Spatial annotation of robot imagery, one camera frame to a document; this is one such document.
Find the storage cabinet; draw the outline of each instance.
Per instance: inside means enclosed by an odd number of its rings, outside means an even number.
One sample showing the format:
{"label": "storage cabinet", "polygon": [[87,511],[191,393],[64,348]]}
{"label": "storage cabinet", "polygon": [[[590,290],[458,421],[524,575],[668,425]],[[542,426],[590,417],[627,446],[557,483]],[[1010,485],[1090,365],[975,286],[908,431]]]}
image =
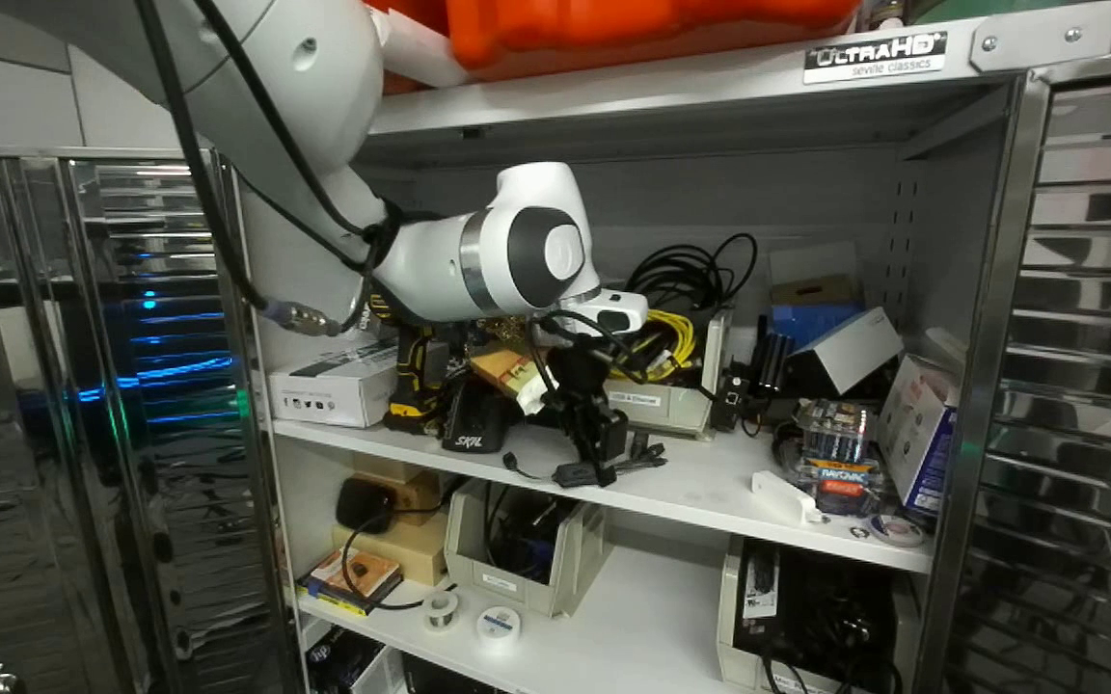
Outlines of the storage cabinet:
{"label": "storage cabinet", "polygon": [[[494,172],[511,162],[572,162],[605,276],[627,276],[640,253],[664,241],[713,245],[735,231],[749,231],[763,263],[735,306],[735,357],[749,357],[763,286],[789,270],[776,264],[779,259],[852,264],[869,306],[885,306],[903,336],[957,341],[968,357],[953,488],[937,539],[892,548],[849,525],[806,525],[803,511],[749,493],[749,475],[776,466],[767,434],[664,439],[672,458],[664,469],[633,469],[605,488],[560,488],[545,479],[574,446],[542,426],[511,434],[511,451],[536,475],[521,479],[494,455],[452,455],[437,439],[276,421],[290,579],[326,560],[336,485],[368,458],[563,493],[622,515],[622,548],[578,613],[528,617],[521,644],[505,655],[483,651],[471,635],[467,617],[479,596],[452,632],[433,632],[419,613],[352,620],[298,596],[307,635],[343,624],[397,651],[528,694],[735,691],[713,663],[717,564],[731,534],[754,534],[914,579],[935,575],[926,582],[935,590],[921,596],[926,651],[920,672],[908,672],[908,691],[935,691],[946,672],[957,681],[1006,685],[961,651],[965,640],[953,640],[948,617],[965,590],[965,554],[992,550],[973,532],[973,515],[987,506],[975,485],[979,451],[996,434],[996,393],[1006,379],[1018,379],[1002,368],[1006,352],[1014,354],[1006,348],[1014,341],[1006,336],[1014,280],[1023,290],[1046,280],[1018,275],[1028,221],[1036,213],[1036,222],[1061,222],[1076,203],[1061,199],[1076,187],[1056,187],[1061,181],[1046,178],[1041,198],[1036,198],[1036,181],[1041,178],[1050,106],[1069,106],[1054,91],[1073,88],[1086,72],[1028,72],[1028,66],[1106,54],[1111,2],[920,25],[908,38],[921,30],[942,34],[946,48],[935,61],[911,61],[911,72],[849,68],[821,81],[812,72],[806,47],[789,47],[401,96],[383,106],[361,169],[401,207],[444,216],[491,199]],[[246,198],[250,263],[263,286],[343,312],[357,280],[317,245],[267,234],[267,216]],[[263,326],[260,348],[263,368],[269,368],[307,362],[326,341]],[[1073,390],[1069,402],[1095,397],[1091,381],[1061,390]],[[1023,550],[1001,564],[1014,579]]]}

